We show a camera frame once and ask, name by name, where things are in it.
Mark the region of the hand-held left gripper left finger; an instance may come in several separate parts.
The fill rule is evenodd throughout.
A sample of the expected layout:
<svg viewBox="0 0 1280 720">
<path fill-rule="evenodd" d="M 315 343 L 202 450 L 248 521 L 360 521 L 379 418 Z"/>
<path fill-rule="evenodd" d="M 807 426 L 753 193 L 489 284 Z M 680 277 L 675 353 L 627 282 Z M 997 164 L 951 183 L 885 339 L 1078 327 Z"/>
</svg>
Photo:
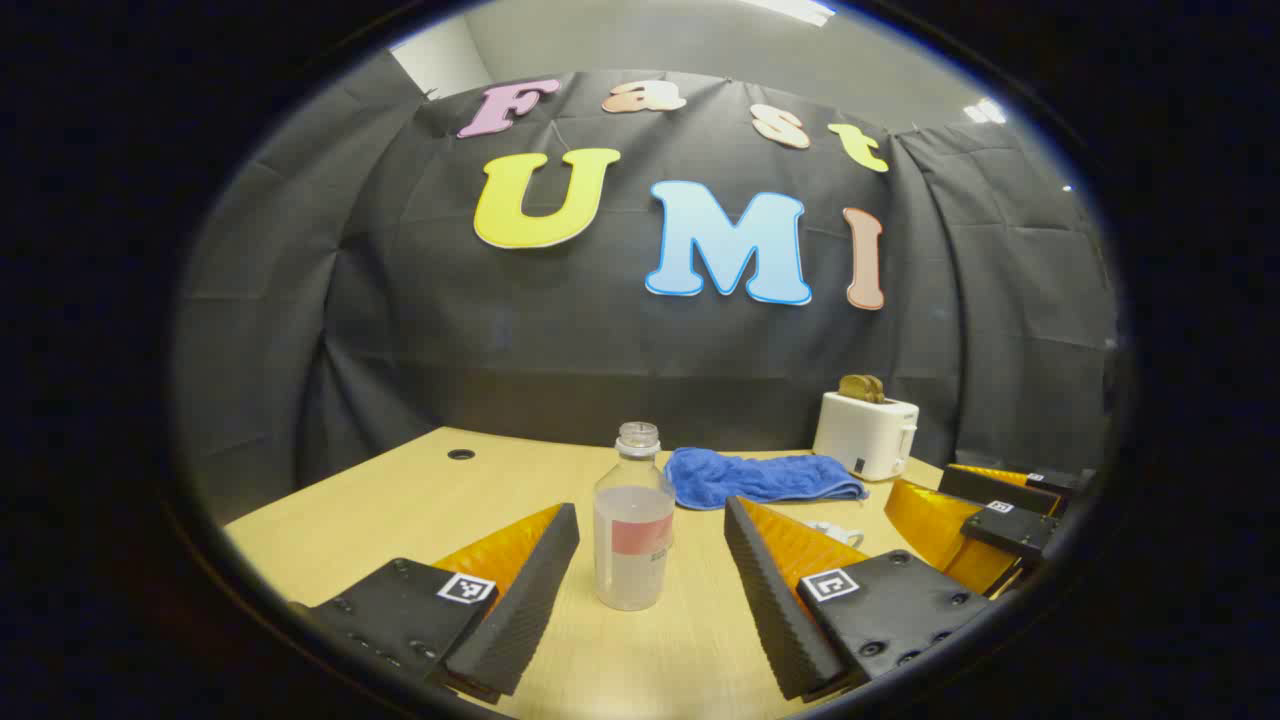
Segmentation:
<svg viewBox="0 0 1280 720">
<path fill-rule="evenodd" d="M 435 562 L 390 559 L 294 610 L 365 666 L 494 702 L 536 653 L 579 542 L 575 506 L 554 503 Z"/>
</svg>

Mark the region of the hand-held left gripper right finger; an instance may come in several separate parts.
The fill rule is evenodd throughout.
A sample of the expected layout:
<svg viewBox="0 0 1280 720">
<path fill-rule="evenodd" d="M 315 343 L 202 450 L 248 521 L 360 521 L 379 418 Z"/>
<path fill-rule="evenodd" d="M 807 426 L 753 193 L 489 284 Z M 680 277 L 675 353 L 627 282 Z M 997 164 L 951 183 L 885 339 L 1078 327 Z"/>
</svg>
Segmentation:
<svg viewBox="0 0 1280 720">
<path fill-rule="evenodd" d="M 867 556 L 742 497 L 724 503 L 724 538 L 787 700 L 819 700 L 883 676 L 991 603 L 905 550 Z"/>
</svg>

